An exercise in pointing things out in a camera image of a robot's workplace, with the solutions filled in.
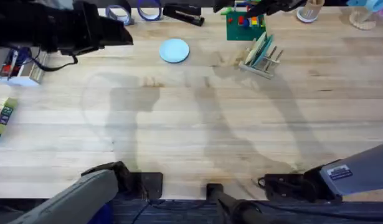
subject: label sticker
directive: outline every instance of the label sticker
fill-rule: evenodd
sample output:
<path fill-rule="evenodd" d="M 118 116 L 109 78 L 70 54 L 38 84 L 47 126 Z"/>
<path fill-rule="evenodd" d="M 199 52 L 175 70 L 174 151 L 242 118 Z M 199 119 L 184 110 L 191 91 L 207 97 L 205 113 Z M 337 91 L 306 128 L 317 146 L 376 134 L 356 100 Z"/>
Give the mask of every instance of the label sticker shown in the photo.
<path fill-rule="evenodd" d="M 332 169 L 327 170 L 327 174 L 331 180 L 339 180 L 345 177 L 353 175 L 352 171 L 347 165 L 341 165 Z"/>

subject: wooden table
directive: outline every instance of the wooden table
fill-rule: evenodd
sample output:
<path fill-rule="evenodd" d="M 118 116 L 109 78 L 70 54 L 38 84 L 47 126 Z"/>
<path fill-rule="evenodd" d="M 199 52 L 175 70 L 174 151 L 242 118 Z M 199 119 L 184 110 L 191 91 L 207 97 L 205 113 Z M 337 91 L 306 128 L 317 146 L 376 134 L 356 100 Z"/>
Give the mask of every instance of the wooden table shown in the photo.
<path fill-rule="evenodd" d="M 0 198 L 52 197 L 82 171 L 122 160 L 161 171 L 163 198 L 204 198 L 206 183 L 221 182 L 233 197 L 263 199 L 251 179 L 383 143 L 383 20 L 360 31 L 349 13 L 327 7 L 313 24 L 295 12 L 268 17 L 285 51 L 266 80 L 231 66 L 250 43 L 226 41 L 225 17 L 211 9 L 203 27 L 133 12 L 134 46 L 81 56 L 38 88 L 0 86 L 0 97 L 19 99 L 0 139 Z M 189 44 L 185 62 L 160 59 L 171 37 Z M 49 65 L 69 61 L 57 54 Z"/>

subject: gray robot arm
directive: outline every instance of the gray robot arm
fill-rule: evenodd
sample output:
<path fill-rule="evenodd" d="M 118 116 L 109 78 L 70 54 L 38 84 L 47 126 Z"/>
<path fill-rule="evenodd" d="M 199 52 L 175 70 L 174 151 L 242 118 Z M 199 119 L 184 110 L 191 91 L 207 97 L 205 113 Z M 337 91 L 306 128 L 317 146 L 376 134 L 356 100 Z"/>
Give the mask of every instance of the gray robot arm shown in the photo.
<path fill-rule="evenodd" d="M 9 224 L 86 224 L 117 192 L 114 171 L 93 172 Z"/>
<path fill-rule="evenodd" d="M 383 189 L 383 144 L 304 174 L 266 174 L 258 180 L 269 200 L 340 202 L 342 196 Z"/>

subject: green lego baseplate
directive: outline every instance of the green lego baseplate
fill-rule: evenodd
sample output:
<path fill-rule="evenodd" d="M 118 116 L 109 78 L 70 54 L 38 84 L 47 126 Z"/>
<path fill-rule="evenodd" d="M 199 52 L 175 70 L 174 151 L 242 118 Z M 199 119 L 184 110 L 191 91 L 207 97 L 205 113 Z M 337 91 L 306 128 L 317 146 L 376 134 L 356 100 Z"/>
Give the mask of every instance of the green lego baseplate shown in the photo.
<path fill-rule="evenodd" d="M 259 38 L 266 31 L 266 24 L 264 16 L 258 16 L 258 25 L 244 28 L 238 23 L 240 16 L 243 16 L 245 12 L 229 12 L 226 15 L 227 26 L 227 40 L 253 40 Z"/>

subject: cup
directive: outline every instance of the cup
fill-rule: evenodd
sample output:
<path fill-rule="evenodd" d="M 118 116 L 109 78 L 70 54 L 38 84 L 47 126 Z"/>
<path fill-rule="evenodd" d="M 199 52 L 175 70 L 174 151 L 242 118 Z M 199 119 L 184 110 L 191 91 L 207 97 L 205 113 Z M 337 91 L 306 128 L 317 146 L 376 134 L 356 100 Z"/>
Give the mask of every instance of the cup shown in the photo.
<path fill-rule="evenodd" d="M 321 8 L 324 6 L 325 0 L 309 0 L 303 8 L 299 8 L 296 16 L 302 22 L 314 22 Z"/>

